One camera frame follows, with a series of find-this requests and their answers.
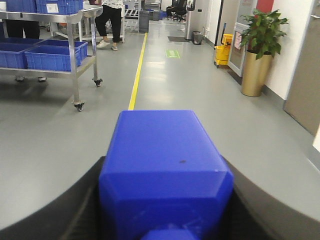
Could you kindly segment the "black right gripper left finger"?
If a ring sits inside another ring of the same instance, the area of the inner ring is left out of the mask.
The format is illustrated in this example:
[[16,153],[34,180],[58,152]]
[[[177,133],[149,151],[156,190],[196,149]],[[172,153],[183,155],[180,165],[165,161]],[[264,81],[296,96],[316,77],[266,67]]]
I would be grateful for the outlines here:
[[2,240],[99,240],[99,160],[68,190],[24,219],[2,229]]

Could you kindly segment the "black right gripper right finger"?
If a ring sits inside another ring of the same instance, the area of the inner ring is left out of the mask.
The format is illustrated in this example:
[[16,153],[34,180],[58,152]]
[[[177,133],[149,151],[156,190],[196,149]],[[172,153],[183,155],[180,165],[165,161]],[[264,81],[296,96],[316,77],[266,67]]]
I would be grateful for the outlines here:
[[273,239],[320,238],[320,171],[310,161],[290,165],[272,156],[227,163],[240,199]]

